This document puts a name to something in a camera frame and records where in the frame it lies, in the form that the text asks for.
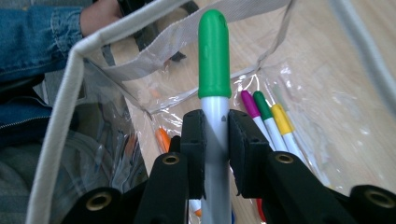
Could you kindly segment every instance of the human hand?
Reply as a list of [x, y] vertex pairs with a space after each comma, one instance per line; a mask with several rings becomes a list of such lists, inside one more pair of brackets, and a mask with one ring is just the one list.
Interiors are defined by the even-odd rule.
[[88, 36], [122, 17], [117, 0], [98, 0], [84, 8], [79, 19], [82, 35]]

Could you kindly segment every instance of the person's arm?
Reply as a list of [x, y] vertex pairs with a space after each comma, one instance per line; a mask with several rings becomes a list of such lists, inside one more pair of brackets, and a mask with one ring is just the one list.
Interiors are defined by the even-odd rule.
[[90, 7], [0, 9], [0, 83], [63, 69], [84, 36], [120, 18], [117, 0]]

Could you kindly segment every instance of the green marker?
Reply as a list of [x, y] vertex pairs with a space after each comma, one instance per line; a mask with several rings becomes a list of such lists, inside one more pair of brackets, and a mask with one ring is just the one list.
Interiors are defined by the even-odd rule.
[[205, 194], [202, 223], [231, 223], [228, 162], [230, 111], [230, 55], [227, 22], [217, 10], [208, 10], [198, 30], [199, 89], [205, 114]]
[[283, 141], [282, 135], [280, 135], [280, 131], [276, 126], [271, 109], [265, 100], [264, 94], [262, 94], [260, 91], [255, 91], [253, 93], [253, 99], [256, 103], [256, 106], [259, 108], [260, 113], [262, 114], [262, 120], [264, 121], [264, 125], [270, 134], [275, 150], [288, 151], [288, 148]]

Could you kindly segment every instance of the person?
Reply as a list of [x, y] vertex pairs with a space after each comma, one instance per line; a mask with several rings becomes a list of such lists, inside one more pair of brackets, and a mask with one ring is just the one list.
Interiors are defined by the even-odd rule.
[[[0, 9], [0, 15], [0, 87], [5, 89], [63, 69], [79, 40], [121, 18], [117, 0], [99, 0], [86, 8]], [[25, 220], [41, 149], [37, 139], [44, 136], [50, 113], [32, 96], [11, 96], [0, 103], [0, 223]]]

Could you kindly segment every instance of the zipper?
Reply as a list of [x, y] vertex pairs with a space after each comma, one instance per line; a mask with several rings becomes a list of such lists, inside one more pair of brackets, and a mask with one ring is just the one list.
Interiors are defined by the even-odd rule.
[[43, 116], [43, 117], [36, 117], [36, 118], [32, 118], [32, 119], [25, 119], [25, 120], [18, 121], [18, 122], [15, 122], [15, 123], [5, 124], [5, 125], [0, 126], [0, 131], [2, 129], [5, 129], [5, 128], [9, 128], [9, 127], [12, 127], [12, 126], [17, 126], [17, 125], [24, 124], [24, 123], [27, 123], [27, 122], [30, 122], [30, 121], [33, 121], [33, 120], [49, 119], [49, 118], [50, 118], [50, 116]]

